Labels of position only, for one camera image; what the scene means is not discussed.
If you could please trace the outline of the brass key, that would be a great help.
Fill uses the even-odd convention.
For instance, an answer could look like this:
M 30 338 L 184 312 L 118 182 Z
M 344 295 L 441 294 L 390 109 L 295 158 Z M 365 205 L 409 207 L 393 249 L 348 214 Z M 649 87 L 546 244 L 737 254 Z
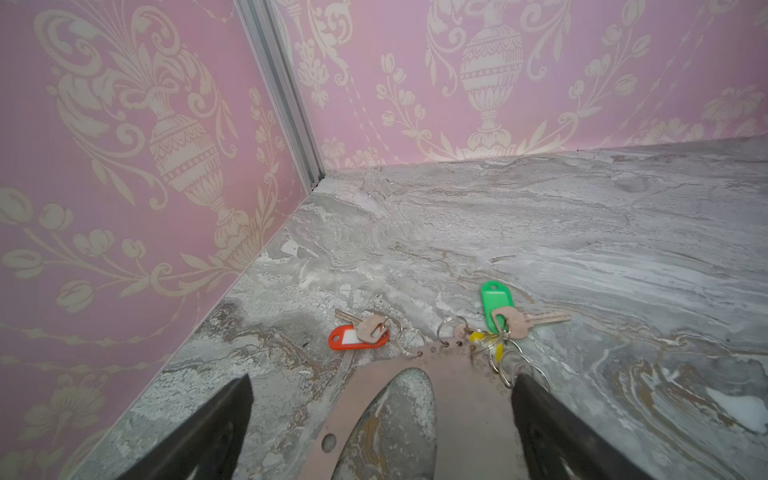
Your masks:
M 386 317 L 380 314 L 373 314 L 366 318 L 361 318 L 344 310 L 336 309 L 337 319 L 350 323 L 356 332 L 357 338 L 366 344 L 374 344 L 379 341 L 387 332 L 385 327 Z
M 526 338 L 535 327 L 570 321 L 571 315 L 565 312 L 529 314 L 507 306 L 493 310 L 491 318 L 507 338 L 519 340 Z

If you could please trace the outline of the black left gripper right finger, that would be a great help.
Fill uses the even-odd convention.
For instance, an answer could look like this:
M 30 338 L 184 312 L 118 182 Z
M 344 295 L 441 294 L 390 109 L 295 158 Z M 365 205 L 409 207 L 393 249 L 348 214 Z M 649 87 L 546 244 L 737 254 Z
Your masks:
M 514 421 L 532 479 L 648 479 L 650 476 L 528 374 L 516 377 Z

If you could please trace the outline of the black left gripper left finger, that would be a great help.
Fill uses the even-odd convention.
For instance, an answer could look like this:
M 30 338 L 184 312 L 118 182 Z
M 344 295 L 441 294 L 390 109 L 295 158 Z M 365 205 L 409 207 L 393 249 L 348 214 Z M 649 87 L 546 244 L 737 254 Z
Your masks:
M 250 377 L 227 383 L 122 479 L 231 479 L 248 429 Z

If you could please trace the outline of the red key tag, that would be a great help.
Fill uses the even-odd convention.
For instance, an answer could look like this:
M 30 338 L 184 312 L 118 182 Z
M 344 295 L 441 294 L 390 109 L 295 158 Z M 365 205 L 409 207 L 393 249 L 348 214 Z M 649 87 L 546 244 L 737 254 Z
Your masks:
M 385 331 L 383 335 L 374 343 L 367 343 L 361 340 L 352 325 L 341 325 L 336 327 L 328 338 L 328 346 L 334 351 L 344 350 L 368 350 L 381 348 L 388 343 L 390 332 Z

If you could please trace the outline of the green key tag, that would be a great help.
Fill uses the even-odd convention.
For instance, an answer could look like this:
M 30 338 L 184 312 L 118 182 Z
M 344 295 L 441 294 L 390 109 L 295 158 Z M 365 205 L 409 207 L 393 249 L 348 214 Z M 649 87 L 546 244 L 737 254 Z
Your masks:
M 498 320 L 493 312 L 502 307 L 514 307 L 515 303 L 509 287 L 499 281 L 492 280 L 481 286 L 481 299 L 485 313 L 486 325 L 493 334 L 498 333 L 498 327 L 507 328 L 506 319 Z

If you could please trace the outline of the yellow key tag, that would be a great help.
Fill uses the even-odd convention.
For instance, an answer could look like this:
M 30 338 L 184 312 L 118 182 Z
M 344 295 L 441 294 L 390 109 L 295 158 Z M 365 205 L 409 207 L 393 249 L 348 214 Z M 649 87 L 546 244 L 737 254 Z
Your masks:
M 500 362 L 504 355 L 504 341 L 498 334 L 483 331 L 475 331 L 470 334 L 469 340 L 478 354 L 488 354 L 496 362 Z

